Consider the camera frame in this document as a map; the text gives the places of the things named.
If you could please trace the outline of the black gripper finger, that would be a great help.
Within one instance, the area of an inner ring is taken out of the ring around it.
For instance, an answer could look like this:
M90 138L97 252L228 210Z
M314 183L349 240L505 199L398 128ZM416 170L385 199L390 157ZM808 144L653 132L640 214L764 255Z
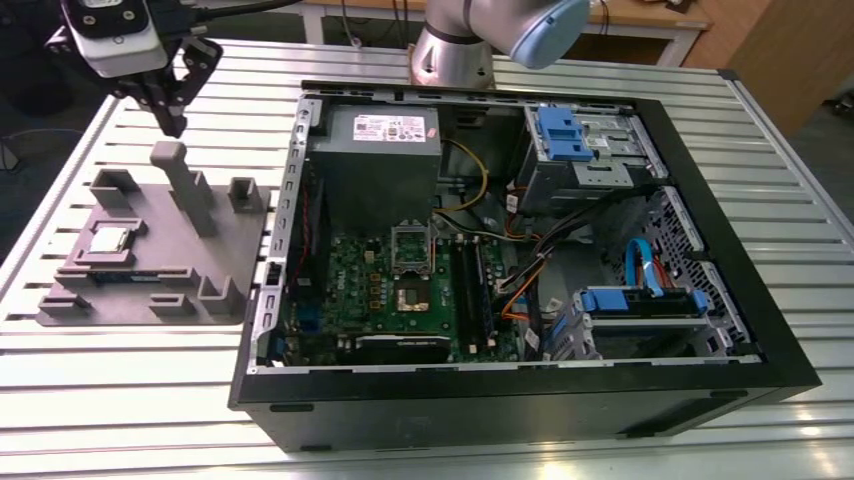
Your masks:
M184 132L184 109L205 85L222 55L221 46L204 38L188 39L182 49L181 59L186 73L166 87L168 125L162 127L162 132L173 138L178 138Z
M164 135L181 135L181 114L170 108L166 88L166 68L102 78L87 65L71 39L70 29L61 26L43 44L46 53L91 83L102 93L118 99L132 98L142 110L154 116Z

